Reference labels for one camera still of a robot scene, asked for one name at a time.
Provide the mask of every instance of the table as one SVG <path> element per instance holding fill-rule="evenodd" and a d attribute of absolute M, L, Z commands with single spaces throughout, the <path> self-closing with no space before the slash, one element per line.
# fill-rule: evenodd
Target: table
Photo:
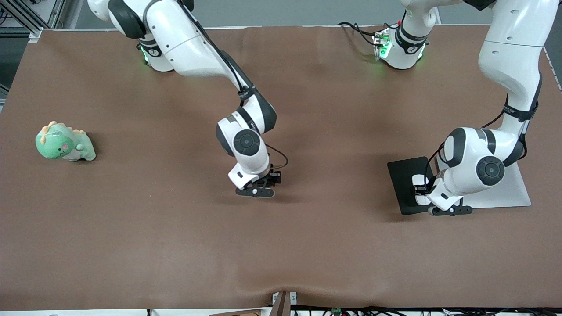
<path fill-rule="evenodd" d="M 278 112 L 265 140 L 289 165 L 270 200 L 227 177 L 226 79 L 157 73 L 117 32 L 44 31 L 0 115 L 1 309 L 248 308 L 279 290 L 326 306 L 562 305 L 562 95 L 544 56 L 519 164 L 531 207 L 402 216 L 393 193 L 387 162 L 501 111 L 478 70 L 486 31 L 436 27 L 408 71 L 349 28 L 209 32 Z M 42 158 L 51 120 L 88 132 L 98 157 Z"/>

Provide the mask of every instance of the robotic arm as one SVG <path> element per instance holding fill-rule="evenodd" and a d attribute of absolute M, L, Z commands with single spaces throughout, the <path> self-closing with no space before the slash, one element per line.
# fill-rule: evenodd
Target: robotic arm
<path fill-rule="evenodd" d="M 434 179 L 413 177 L 420 205 L 452 211 L 465 195 L 497 185 L 505 168 L 526 153 L 525 134 L 538 107 L 541 74 L 538 60 L 554 21 L 558 0 L 465 0 L 480 10 L 490 5 L 493 22 L 479 55 L 482 73 L 507 90 L 504 119 L 498 129 L 457 128 L 439 150 L 447 168 Z M 456 0 L 401 0 L 402 24 L 378 34 L 378 57 L 398 69 L 412 67 L 434 24 L 434 6 Z M 433 214 L 438 211 L 430 207 Z"/>
<path fill-rule="evenodd" d="M 280 183 L 280 172 L 271 168 L 262 134 L 273 129 L 277 114 L 238 64 L 214 45 L 191 13 L 193 2 L 186 1 L 88 3 L 100 19 L 110 20 L 127 37 L 138 39 L 154 69 L 190 77 L 224 76 L 238 88 L 240 106 L 216 126 L 223 149 L 237 160 L 228 176 L 239 195 L 273 197 L 270 187 Z"/>

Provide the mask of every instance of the green plush toy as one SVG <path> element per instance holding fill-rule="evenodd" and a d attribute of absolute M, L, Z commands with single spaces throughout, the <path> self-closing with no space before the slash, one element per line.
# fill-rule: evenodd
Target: green plush toy
<path fill-rule="evenodd" d="M 83 130 L 66 127 L 63 123 L 52 121 L 43 127 L 35 138 L 39 153 L 49 159 L 94 160 L 96 152 L 92 141 Z"/>

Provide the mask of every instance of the wire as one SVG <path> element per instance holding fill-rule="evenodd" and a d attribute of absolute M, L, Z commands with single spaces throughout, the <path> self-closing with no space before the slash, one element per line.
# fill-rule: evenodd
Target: wire
<path fill-rule="evenodd" d="M 4 22 L 6 22 L 6 20 L 9 18 L 9 14 L 7 11 L 5 11 L 3 8 L 0 8 L 0 25 L 4 24 Z"/>
<path fill-rule="evenodd" d="M 219 54 L 220 58 L 224 61 L 224 63 L 226 64 L 226 66 L 228 67 L 228 69 L 232 72 L 232 75 L 234 75 L 234 78 L 236 79 L 236 83 L 238 84 L 238 91 L 242 92 L 242 83 L 240 82 L 240 79 L 238 79 L 238 75 L 236 74 L 236 71 L 234 71 L 234 68 L 232 67 L 232 65 L 230 64 L 230 62 L 226 59 L 226 57 L 223 55 L 223 53 L 220 51 L 220 49 L 215 45 L 215 43 L 211 40 L 211 38 L 209 37 L 209 35 L 207 34 L 207 32 L 205 31 L 205 29 L 203 28 L 203 26 L 201 25 L 201 23 L 199 23 L 199 21 L 197 21 L 193 15 L 191 14 L 191 12 L 189 11 L 189 9 L 187 9 L 185 7 L 185 5 L 183 4 L 183 2 L 181 2 L 180 0 L 177 0 L 180 7 L 182 7 L 183 11 L 185 12 L 185 14 L 188 16 L 188 18 L 191 20 L 191 22 L 193 22 L 195 24 L 195 26 L 201 31 L 201 34 L 203 34 L 203 36 L 205 37 L 205 39 L 207 40 L 207 42 L 209 42 L 209 44 L 211 44 L 211 46 L 215 49 L 216 53 Z"/>
<path fill-rule="evenodd" d="M 521 134 L 521 143 L 523 144 L 523 154 L 518 160 L 521 160 L 527 156 L 527 141 L 525 140 L 525 134 Z"/>
<path fill-rule="evenodd" d="M 443 159 L 443 157 L 441 156 L 441 151 L 438 151 L 438 152 L 437 152 L 437 155 L 439 156 L 439 159 L 440 159 L 441 161 L 443 161 L 444 164 L 447 163 L 447 162 L 445 161 L 445 159 Z"/>
<path fill-rule="evenodd" d="M 443 147 L 445 147 L 445 142 L 442 142 L 441 145 L 439 145 L 439 148 L 437 148 L 437 150 L 431 155 L 431 157 L 427 160 L 427 163 L 425 164 L 425 172 L 424 172 L 424 177 L 427 177 L 427 169 L 429 168 L 429 163 L 433 160 L 433 158 L 435 158 L 435 155 L 438 154 L 441 149 L 443 149 Z"/>
<path fill-rule="evenodd" d="M 376 33 L 376 32 L 371 33 L 371 32 L 367 32 L 367 31 L 363 31 L 363 30 L 359 27 L 359 25 L 358 25 L 357 23 L 351 24 L 351 23 L 349 23 L 349 22 L 345 22 L 345 21 L 344 21 L 344 22 L 338 23 L 338 25 L 341 25 L 341 26 L 347 25 L 347 26 L 351 27 L 352 29 L 358 31 L 359 33 L 362 33 L 362 34 L 365 34 L 365 35 L 369 35 L 369 36 L 373 36 L 373 35 L 375 35 L 375 33 Z"/>
<path fill-rule="evenodd" d="M 499 119 L 500 119 L 500 117 L 502 117 L 502 116 L 503 116 L 503 114 L 504 114 L 504 112 L 503 112 L 503 111 L 501 111 L 501 113 L 500 113 L 500 114 L 499 114 L 498 116 L 496 116 L 496 118 L 495 118 L 495 119 L 491 120 L 490 122 L 488 122 L 487 124 L 485 124 L 485 125 L 484 125 L 484 126 L 482 126 L 481 128 L 486 128 L 486 127 L 488 127 L 488 126 L 492 125 L 492 124 L 493 124 L 493 123 L 495 123 L 495 122 L 496 122 L 497 120 L 499 120 Z"/>
<path fill-rule="evenodd" d="M 361 37 L 363 37 L 363 39 L 364 39 L 367 43 L 369 43 L 369 44 L 371 44 L 371 45 L 373 45 L 373 46 L 376 46 L 376 47 L 383 47 L 381 44 L 373 43 L 373 42 L 371 42 L 367 37 L 365 37 L 365 35 L 373 36 L 373 35 L 375 35 L 376 32 L 371 33 L 371 32 L 364 31 L 364 30 L 362 30 L 362 29 L 359 27 L 359 25 L 358 25 L 357 23 L 351 24 L 351 23 L 349 23 L 349 22 L 340 22 L 340 23 L 338 23 L 338 25 L 341 25 L 341 26 L 349 25 L 353 30 L 359 32 L 359 34 L 361 34 Z"/>
<path fill-rule="evenodd" d="M 277 153 L 279 153 L 281 156 L 283 156 L 283 158 L 285 158 L 285 163 L 279 166 L 274 166 L 272 168 L 272 170 L 277 170 L 277 169 L 281 169 L 283 167 L 285 167 L 286 165 L 289 164 L 289 158 L 287 158 L 287 155 L 285 155 L 284 153 L 282 153 L 280 150 L 276 149 L 275 147 L 269 146 L 267 143 L 265 144 L 267 147 L 269 147 L 270 149 L 276 151 Z"/>

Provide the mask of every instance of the green indicator light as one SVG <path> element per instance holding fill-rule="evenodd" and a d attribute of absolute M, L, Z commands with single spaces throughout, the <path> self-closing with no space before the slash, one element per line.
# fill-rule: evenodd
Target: green indicator light
<path fill-rule="evenodd" d="M 144 48 L 142 48 L 142 46 L 140 47 L 140 51 L 141 51 L 142 54 L 144 55 L 144 60 L 145 60 L 146 62 L 149 62 L 149 61 L 148 61 L 148 56 L 146 56 L 146 52 L 144 51 Z"/>
<path fill-rule="evenodd" d="M 423 46 L 420 48 L 420 55 L 418 55 L 418 59 L 420 59 L 420 58 L 423 56 L 423 50 L 424 50 L 424 49 L 425 49 L 425 45 L 423 45 Z"/>
<path fill-rule="evenodd" d="M 390 40 L 387 41 L 386 45 L 380 49 L 380 57 L 386 58 L 388 57 L 388 52 L 392 48 L 392 42 Z"/>

